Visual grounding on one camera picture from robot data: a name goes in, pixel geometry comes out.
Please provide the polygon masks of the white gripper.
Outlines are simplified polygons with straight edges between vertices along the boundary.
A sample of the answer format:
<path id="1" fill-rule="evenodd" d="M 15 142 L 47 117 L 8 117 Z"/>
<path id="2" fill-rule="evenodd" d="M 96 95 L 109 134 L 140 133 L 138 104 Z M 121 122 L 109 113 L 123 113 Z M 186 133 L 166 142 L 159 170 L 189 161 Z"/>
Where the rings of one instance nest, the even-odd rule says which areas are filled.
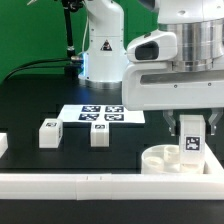
<path id="1" fill-rule="evenodd" d="M 128 110 L 164 110 L 172 136 L 172 110 L 212 108 L 209 124 L 214 135 L 223 116 L 224 61 L 199 72 L 174 72 L 168 62 L 130 63 L 123 76 L 122 103 Z"/>

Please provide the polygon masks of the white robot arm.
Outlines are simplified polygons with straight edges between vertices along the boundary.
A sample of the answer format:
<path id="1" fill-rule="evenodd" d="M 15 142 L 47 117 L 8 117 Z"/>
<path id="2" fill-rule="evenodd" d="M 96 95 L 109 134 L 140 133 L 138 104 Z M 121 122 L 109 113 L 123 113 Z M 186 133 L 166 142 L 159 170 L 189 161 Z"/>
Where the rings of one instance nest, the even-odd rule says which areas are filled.
<path id="1" fill-rule="evenodd" d="M 82 83 L 122 89 L 129 110 L 210 108 L 209 131 L 224 111 L 224 0 L 138 0 L 158 28 L 123 45 L 124 12 L 113 0 L 84 0 L 90 43 Z"/>

